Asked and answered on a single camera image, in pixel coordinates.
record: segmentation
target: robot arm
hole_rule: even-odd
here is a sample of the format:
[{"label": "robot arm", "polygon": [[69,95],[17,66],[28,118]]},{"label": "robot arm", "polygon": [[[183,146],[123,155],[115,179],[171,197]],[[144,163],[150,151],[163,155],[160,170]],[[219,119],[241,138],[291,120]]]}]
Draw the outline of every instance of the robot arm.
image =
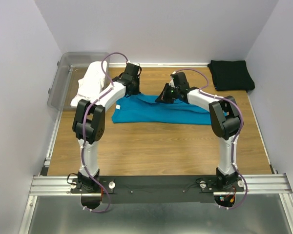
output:
[{"label": "robot arm", "polygon": [[[190,88],[186,75],[183,72],[173,73],[171,77],[173,86],[167,83],[156,101],[173,103],[174,100],[180,99],[210,112],[211,127],[215,135],[219,137],[220,144],[220,160],[216,169],[217,186],[222,189],[232,185],[238,179],[237,166],[235,166],[235,169],[232,165],[233,163],[236,165],[236,143],[238,137],[235,138],[235,147],[232,141],[241,124],[237,109],[231,103],[219,100],[222,97],[212,98],[210,97],[211,95],[199,91],[196,87]],[[225,99],[236,104],[231,96]]]},{"label": "robot arm", "polygon": [[[141,67],[132,63],[128,63],[125,71],[113,79],[114,85],[110,84],[103,90],[99,96],[104,95],[99,101],[93,105],[88,114],[93,114],[92,120],[87,119],[85,124],[86,144],[84,146],[84,161],[93,177],[99,176],[99,166],[97,161],[98,141],[101,139],[105,130],[105,112],[125,95],[138,94],[139,91],[139,75]],[[83,121],[86,109],[91,104],[90,101],[80,100],[78,102],[73,131],[76,133],[79,146],[82,150],[83,139]],[[88,178],[88,174],[84,169],[83,163],[79,169],[78,175]]]},{"label": "robot arm", "polygon": [[[210,108],[211,108],[210,105],[212,106],[213,104],[215,104],[215,105],[218,104],[218,101],[216,101],[214,98],[207,97],[207,96],[199,93],[197,89],[190,91],[187,94],[187,97],[188,97],[189,104],[199,106],[209,112],[210,112]],[[221,113],[221,114],[222,114],[223,118],[221,116],[220,116],[220,118],[223,121],[226,121],[226,118],[223,115],[223,113]],[[233,137],[234,137],[234,135],[230,136],[228,139],[224,139],[222,137],[219,137],[220,158],[219,158],[219,164],[218,164],[217,169],[223,175],[231,175],[231,174],[235,173],[235,169],[233,168],[232,161],[231,161],[231,150],[232,150]],[[236,147],[234,148],[233,163],[236,164]]]},{"label": "robot arm", "polygon": [[[98,140],[101,139],[104,129],[105,129],[105,113],[117,100],[121,99],[126,94],[126,87],[119,83],[115,82],[114,86],[110,84],[103,92],[107,92],[110,88],[113,88],[112,91],[110,91],[108,94],[106,94],[101,100],[99,100],[96,103],[96,106],[94,107],[93,114],[93,121],[96,122],[96,120],[101,120],[101,124],[95,124],[96,127],[88,127],[87,130],[90,130],[92,132],[91,138],[88,139],[85,148],[84,148],[84,158],[87,165],[87,168],[89,169],[92,176],[95,176],[99,172],[99,166],[98,166]],[[81,101],[81,103],[78,103],[78,107],[83,107],[83,110],[86,110],[89,102]],[[82,124],[77,123],[76,131],[82,132]],[[81,138],[78,139],[78,143],[80,146],[80,149],[82,150],[82,146],[84,144],[84,140],[82,136],[79,136]],[[88,176],[83,164],[81,162],[81,167],[79,169],[79,172],[84,175]]]}]

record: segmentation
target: screw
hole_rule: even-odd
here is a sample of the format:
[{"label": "screw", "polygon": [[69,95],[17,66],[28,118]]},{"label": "screw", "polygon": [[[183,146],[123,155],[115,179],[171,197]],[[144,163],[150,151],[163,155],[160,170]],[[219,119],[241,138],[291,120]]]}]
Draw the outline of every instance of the screw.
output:
[{"label": "screw", "polygon": [[238,181],[238,186],[241,187],[241,188],[243,188],[243,187],[244,187],[244,182],[241,181],[241,180],[239,180],[239,181]]},{"label": "screw", "polygon": [[110,189],[114,189],[114,188],[115,188],[115,183],[114,183],[114,181],[109,182],[108,187],[109,187]]},{"label": "screw", "polygon": [[205,181],[201,181],[201,182],[200,182],[200,187],[201,187],[202,189],[206,188],[206,182],[205,182]]}]

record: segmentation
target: white towel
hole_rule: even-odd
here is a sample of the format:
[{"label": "white towel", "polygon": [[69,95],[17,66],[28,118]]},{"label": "white towel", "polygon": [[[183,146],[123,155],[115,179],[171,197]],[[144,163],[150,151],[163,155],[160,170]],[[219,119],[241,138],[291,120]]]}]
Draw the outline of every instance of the white towel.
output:
[{"label": "white towel", "polygon": [[[107,62],[103,62],[104,71],[106,71]],[[101,62],[93,62],[89,65],[84,78],[78,81],[79,87],[76,96],[72,99],[70,105],[76,107],[81,99],[95,100],[102,91],[105,82],[105,74],[101,69]]]}]

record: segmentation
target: cable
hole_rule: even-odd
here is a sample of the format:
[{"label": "cable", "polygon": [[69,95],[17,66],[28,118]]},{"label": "cable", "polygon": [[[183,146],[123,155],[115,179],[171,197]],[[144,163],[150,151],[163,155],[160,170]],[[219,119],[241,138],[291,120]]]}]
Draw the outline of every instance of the cable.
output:
[{"label": "cable", "polygon": [[82,146],[82,150],[81,150],[81,160],[82,160],[82,167],[84,168],[84,170],[86,171],[86,173],[88,174],[89,178],[92,179],[97,185],[99,185],[101,187],[101,189],[103,189],[103,191],[106,193],[107,197],[108,197],[108,204],[107,204],[107,207],[104,209],[104,210],[100,210],[100,211],[96,211],[96,210],[93,210],[93,209],[89,209],[88,207],[84,206],[84,209],[90,211],[90,212],[93,212],[93,213],[103,213],[103,212],[106,212],[109,208],[109,206],[111,205],[111,197],[110,195],[108,194],[108,191],[106,190],[106,188],[99,182],[97,181],[90,173],[90,171],[88,170],[87,166],[86,166],[86,163],[84,161],[84,148],[86,146],[86,143],[87,143],[87,140],[86,140],[86,129],[85,129],[85,125],[86,125],[86,120],[87,120],[87,115],[91,109],[91,107],[96,103],[98,102],[100,99],[102,99],[105,95],[107,95],[109,92],[111,92],[113,90],[113,87],[114,87],[114,83],[113,83],[113,80],[112,78],[108,75],[108,73],[104,70],[103,68],[103,62],[108,58],[110,57],[111,55],[115,55],[115,54],[118,54],[118,55],[122,55],[125,57],[126,59],[126,62],[128,62],[128,58],[122,54],[122,53],[119,53],[119,52],[114,52],[114,53],[111,53],[109,55],[107,55],[101,62],[101,69],[103,71],[103,73],[106,75],[106,77],[109,79],[109,81],[111,82],[111,87],[106,91],[104,92],[103,94],[101,94],[101,96],[99,96],[98,99],[94,100],[93,103],[91,103],[88,108],[86,109],[86,112],[84,114],[84,120],[83,120],[83,139],[84,139],[84,142],[83,142],[83,146]]},{"label": "cable", "polygon": [[243,119],[243,115],[242,115],[242,112],[240,110],[240,108],[231,100],[227,99],[227,98],[224,98],[224,97],[218,97],[216,95],[212,95],[212,94],[208,94],[208,93],[205,93],[204,91],[202,91],[201,89],[199,89],[199,93],[207,96],[207,97],[210,97],[210,98],[214,98],[214,99],[217,99],[217,100],[223,100],[223,101],[226,101],[226,102],[229,102],[230,104],[232,104],[238,111],[239,113],[239,116],[240,116],[240,127],[237,131],[237,133],[234,135],[233,139],[232,139],[232,147],[231,147],[231,164],[232,164],[232,167],[234,168],[234,170],[238,173],[238,175],[241,177],[241,179],[243,180],[244,184],[245,184],[245,193],[244,193],[244,196],[242,198],[242,200],[235,206],[232,206],[232,207],[224,207],[224,206],[219,206],[219,207],[223,207],[227,210],[232,210],[232,209],[235,209],[237,207],[239,207],[246,199],[247,195],[248,195],[248,184],[244,178],[244,176],[238,171],[238,169],[236,168],[235,166],[235,163],[234,163],[234,148],[236,146],[236,138],[238,137],[238,135],[240,134],[242,128],[243,128],[243,125],[244,125],[244,119]]},{"label": "cable", "polygon": [[199,88],[199,89],[205,89],[206,87],[209,86],[209,79],[207,79],[207,77],[203,73],[201,73],[201,72],[199,72],[199,71],[197,71],[195,69],[191,69],[191,68],[184,68],[184,69],[177,70],[175,72],[177,73],[177,72],[181,72],[181,71],[193,71],[193,72],[197,72],[198,74],[201,74],[205,78],[207,84],[205,86]]}]

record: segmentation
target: wire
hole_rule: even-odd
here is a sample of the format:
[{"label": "wire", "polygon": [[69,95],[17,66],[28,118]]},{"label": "wire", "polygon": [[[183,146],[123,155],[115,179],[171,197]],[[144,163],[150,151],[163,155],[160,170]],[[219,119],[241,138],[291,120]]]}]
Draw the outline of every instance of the wire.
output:
[{"label": "wire", "polygon": [[202,75],[205,78],[207,84],[204,85],[203,87],[199,88],[199,89],[205,89],[206,87],[209,86],[209,79],[207,79],[207,77],[203,73],[201,73],[201,72],[199,72],[199,71],[197,71],[195,69],[191,69],[191,68],[180,69],[180,70],[177,70],[176,72],[181,72],[181,71],[193,71],[193,72],[197,72],[198,74]]},{"label": "wire", "polygon": [[77,174],[76,173],[70,173],[68,176],[67,176],[67,178],[66,178],[66,182],[68,183],[68,184],[70,184],[70,185],[77,185],[75,182],[68,182],[68,179],[69,179],[69,177],[70,177],[70,175],[75,175],[75,176],[77,176]]},{"label": "wire", "polygon": [[106,190],[106,188],[99,182],[97,181],[90,173],[90,171],[88,170],[87,166],[86,166],[86,163],[85,163],[85,160],[84,160],[84,148],[86,146],[86,143],[87,143],[87,140],[86,140],[86,129],[85,129],[85,125],[86,125],[86,120],[87,120],[87,115],[91,109],[91,107],[96,103],[98,102],[100,99],[102,99],[105,95],[107,95],[109,92],[111,92],[113,90],[113,87],[114,87],[114,83],[113,83],[113,80],[112,78],[108,75],[108,73],[104,70],[103,68],[103,62],[108,58],[110,57],[111,55],[115,55],[115,54],[118,54],[118,55],[122,55],[125,57],[126,59],[126,62],[128,62],[128,58],[122,54],[122,53],[119,53],[119,52],[114,52],[114,53],[111,53],[109,55],[107,55],[101,62],[101,69],[103,71],[103,73],[105,74],[105,76],[109,79],[110,81],[110,88],[104,92],[103,94],[101,94],[99,96],[98,99],[94,100],[93,103],[91,103],[88,108],[86,109],[86,112],[84,114],[84,120],[83,120],[83,139],[84,139],[84,142],[83,142],[83,146],[82,146],[82,150],[81,150],[81,161],[82,161],[82,167],[84,168],[84,170],[86,171],[87,175],[89,176],[90,179],[92,179],[97,185],[99,185],[101,187],[101,189],[106,193],[107,197],[108,197],[108,204],[107,204],[107,207],[104,209],[104,210],[100,210],[100,211],[96,211],[96,210],[93,210],[93,209],[89,209],[88,207],[84,207],[84,209],[90,211],[90,212],[93,212],[93,213],[103,213],[103,212],[106,212],[109,208],[109,206],[111,205],[111,197],[108,193],[108,191]]},{"label": "wire", "polygon": [[229,191],[228,195],[225,196],[225,198],[227,198],[228,196],[230,196],[230,194],[231,194],[233,188],[234,188],[234,186],[231,187],[231,190]]}]

